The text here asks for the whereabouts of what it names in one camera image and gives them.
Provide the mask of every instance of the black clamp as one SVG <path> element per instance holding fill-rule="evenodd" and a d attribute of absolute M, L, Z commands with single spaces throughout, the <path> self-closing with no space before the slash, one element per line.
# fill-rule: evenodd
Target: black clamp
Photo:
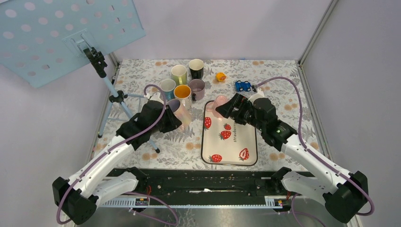
<path fill-rule="evenodd" d="M 109 100 L 112 103 L 122 103 L 124 102 L 124 99 L 128 97 L 128 95 L 124 95 L 123 91 L 117 91 L 118 96 L 114 97 L 114 96 L 110 96 Z"/>
<path fill-rule="evenodd" d="M 95 68 L 100 78 L 105 78 L 107 76 L 105 72 L 105 68 L 107 67 L 105 57 L 103 56 L 102 52 L 97 51 L 94 47 L 91 48 L 92 50 L 90 50 L 89 48 L 84 49 L 84 53 Z"/>

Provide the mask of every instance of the black mug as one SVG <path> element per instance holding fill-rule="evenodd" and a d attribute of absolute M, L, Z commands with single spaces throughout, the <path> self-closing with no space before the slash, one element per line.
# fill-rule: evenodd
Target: black mug
<path fill-rule="evenodd" d="M 200 59 L 193 59 L 189 62 L 189 69 L 191 70 L 192 79 L 202 79 L 203 65 L 204 63 Z"/>

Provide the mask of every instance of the yellow mug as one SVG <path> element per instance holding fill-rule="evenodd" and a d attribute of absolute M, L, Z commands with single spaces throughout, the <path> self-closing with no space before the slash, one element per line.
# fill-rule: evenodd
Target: yellow mug
<path fill-rule="evenodd" d="M 187 84 L 187 68 L 183 65 L 175 65 L 171 68 L 171 78 L 175 84 Z"/>

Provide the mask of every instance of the yellow toy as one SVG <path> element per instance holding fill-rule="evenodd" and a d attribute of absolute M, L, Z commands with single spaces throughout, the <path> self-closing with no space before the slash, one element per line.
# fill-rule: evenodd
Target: yellow toy
<path fill-rule="evenodd" d="M 219 73 L 216 74 L 216 79 L 219 82 L 222 82 L 222 81 L 226 80 L 226 78 L 227 78 L 227 76 L 222 72 L 219 72 Z"/>

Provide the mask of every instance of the pink cup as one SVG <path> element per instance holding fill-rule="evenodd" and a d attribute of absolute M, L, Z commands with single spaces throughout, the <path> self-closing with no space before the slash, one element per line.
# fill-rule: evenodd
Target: pink cup
<path fill-rule="evenodd" d="M 221 114 L 216 111 L 216 107 L 221 106 L 228 102 L 228 99 L 225 96 L 218 96 L 213 103 L 208 103 L 206 105 L 206 111 L 212 111 L 212 114 L 217 118 L 223 118 Z"/>

